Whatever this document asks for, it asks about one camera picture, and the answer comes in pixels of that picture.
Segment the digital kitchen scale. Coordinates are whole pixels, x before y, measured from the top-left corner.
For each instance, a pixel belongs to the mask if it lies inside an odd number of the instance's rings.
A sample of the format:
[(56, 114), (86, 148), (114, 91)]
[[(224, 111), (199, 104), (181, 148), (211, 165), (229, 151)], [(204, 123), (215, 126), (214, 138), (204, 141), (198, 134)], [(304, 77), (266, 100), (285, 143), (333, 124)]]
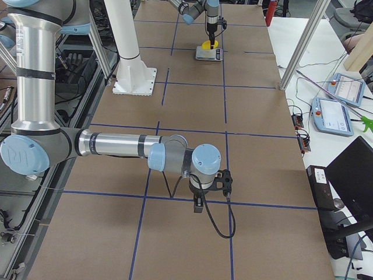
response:
[(198, 61), (222, 61), (224, 58), (221, 48), (204, 50), (201, 45), (197, 46), (195, 59)]

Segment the red fire extinguisher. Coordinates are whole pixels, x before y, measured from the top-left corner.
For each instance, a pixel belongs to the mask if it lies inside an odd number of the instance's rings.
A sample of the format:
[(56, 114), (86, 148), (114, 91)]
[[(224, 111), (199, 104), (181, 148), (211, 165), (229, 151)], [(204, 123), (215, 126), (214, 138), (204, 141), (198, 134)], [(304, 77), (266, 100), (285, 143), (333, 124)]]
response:
[(277, 8), (277, 3), (278, 3), (278, 0), (270, 0), (269, 1), (268, 9), (267, 9), (266, 16), (265, 16), (265, 22), (266, 22), (267, 27), (270, 26), (270, 24), (272, 22), (272, 18), (275, 15), (275, 11), (276, 11), (276, 8)]

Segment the orange black adapter box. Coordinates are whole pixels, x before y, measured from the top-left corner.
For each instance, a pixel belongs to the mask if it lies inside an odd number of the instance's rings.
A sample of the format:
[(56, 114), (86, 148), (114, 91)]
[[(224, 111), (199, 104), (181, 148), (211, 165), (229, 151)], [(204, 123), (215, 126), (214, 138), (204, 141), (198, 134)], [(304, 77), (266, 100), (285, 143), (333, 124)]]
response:
[(298, 130), (304, 127), (302, 114), (292, 114), (291, 119), (292, 119), (295, 130)]
[(302, 154), (310, 152), (310, 139), (308, 134), (297, 134), (297, 140)]

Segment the black computer box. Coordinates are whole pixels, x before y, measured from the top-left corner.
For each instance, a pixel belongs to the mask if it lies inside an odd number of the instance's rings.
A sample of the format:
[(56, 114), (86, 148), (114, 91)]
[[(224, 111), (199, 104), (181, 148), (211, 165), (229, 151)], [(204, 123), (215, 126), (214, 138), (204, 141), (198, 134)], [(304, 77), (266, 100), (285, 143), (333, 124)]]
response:
[(310, 165), (306, 169), (310, 188), (318, 210), (339, 211), (345, 204), (340, 198), (333, 198), (330, 184), (326, 176), (326, 168)]

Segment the near teach pendant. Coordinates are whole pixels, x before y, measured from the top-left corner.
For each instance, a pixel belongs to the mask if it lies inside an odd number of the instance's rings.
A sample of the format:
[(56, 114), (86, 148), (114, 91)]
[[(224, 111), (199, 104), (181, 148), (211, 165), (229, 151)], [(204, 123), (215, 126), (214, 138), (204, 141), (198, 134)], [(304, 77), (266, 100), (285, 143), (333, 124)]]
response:
[(316, 129), (323, 133), (351, 137), (354, 135), (348, 110), (339, 102), (315, 97), (311, 115)]

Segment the teach pendant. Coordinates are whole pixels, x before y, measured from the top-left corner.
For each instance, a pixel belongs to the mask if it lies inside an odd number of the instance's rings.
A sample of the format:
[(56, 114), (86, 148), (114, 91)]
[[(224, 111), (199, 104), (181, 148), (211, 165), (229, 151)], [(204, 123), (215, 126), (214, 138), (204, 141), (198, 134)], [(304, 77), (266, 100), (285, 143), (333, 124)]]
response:
[(311, 115), (316, 129), (323, 133), (351, 137), (354, 135), (348, 110), (339, 102), (315, 97)]
[(327, 90), (353, 107), (360, 107), (366, 83), (343, 73), (336, 73), (328, 82)]

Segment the far teach pendant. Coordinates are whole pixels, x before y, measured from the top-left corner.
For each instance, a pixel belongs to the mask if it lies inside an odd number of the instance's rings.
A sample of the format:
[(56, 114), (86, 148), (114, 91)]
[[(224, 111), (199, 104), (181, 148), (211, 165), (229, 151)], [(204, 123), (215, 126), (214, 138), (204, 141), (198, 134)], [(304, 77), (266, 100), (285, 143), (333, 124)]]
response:
[(336, 73), (328, 82), (327, 90), (353, 107), (360, 107), (366, 83), (343, 73)]

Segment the wooden beam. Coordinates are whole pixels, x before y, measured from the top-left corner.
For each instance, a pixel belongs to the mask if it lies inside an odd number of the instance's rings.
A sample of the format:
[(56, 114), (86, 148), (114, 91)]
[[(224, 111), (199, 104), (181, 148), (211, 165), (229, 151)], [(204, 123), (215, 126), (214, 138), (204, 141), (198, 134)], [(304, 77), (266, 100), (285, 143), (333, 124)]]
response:
[(346, 70), (358, 72), (372, 57), (372, 24), (364, 34), (346, 39), (343, 45), (349, 56), (343, 63)]

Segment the black monitor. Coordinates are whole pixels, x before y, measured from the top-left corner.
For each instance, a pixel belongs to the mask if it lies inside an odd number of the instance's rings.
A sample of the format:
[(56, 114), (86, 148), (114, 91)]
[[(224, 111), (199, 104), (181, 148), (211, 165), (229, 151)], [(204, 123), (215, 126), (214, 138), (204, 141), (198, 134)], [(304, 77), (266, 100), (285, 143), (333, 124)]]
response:
[(357, 221), (372, 218), (372, 146), (363, 137), (329, 163), (326, 176)]

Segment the green plastic clamp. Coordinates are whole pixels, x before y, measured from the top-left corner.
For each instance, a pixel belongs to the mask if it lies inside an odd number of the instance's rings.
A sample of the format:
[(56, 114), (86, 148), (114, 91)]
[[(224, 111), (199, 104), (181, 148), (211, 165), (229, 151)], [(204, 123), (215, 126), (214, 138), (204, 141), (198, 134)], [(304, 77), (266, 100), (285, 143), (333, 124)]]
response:
[(363, 132), (367, 132), (368, 130), (373, 132), (373, 119), (370, 119), (366, 116), (362, 116), (360, 117), (360, 120), (365, 125)]

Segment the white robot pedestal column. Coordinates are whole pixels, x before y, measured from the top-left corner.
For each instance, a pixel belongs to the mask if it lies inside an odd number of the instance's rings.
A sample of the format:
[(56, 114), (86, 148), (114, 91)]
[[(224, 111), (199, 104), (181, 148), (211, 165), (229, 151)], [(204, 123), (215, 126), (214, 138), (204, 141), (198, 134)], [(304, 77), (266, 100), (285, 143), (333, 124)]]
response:
[(142, 61), (129, 1), (104, 1), (114, 35), (119, 64), (113, 93), (150, 96), (153, 93), (157, 69)]

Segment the aluminium frame post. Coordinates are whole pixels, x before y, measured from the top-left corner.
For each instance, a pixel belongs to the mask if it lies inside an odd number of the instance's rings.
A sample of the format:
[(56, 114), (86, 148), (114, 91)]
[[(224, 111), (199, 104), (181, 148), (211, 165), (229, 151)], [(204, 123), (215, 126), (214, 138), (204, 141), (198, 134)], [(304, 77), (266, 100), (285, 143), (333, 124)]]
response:
[(312, 39), (312, 36), (314, 35), (316, 28), (318, 27), (319, 22), (321, 21), (324, 13), (326, 12), (326, 9), (329, 4), (330, 0), (317, 1), (313, 12), (310, 18), (308, 19), (305, 29), (298, 41), (298, 44), (292, 54), (288, 66), (286, 67), (285, 73), (281, 79), (281, 82), (279, 84), (280, 90), (286, 90), (288, 84), (290, 83), (291, 78), (294, 75), (295, 70), (297, 69), (297, 66), (302, 56), (304, 55), (305, 50), (308, 47), (309, 42)]

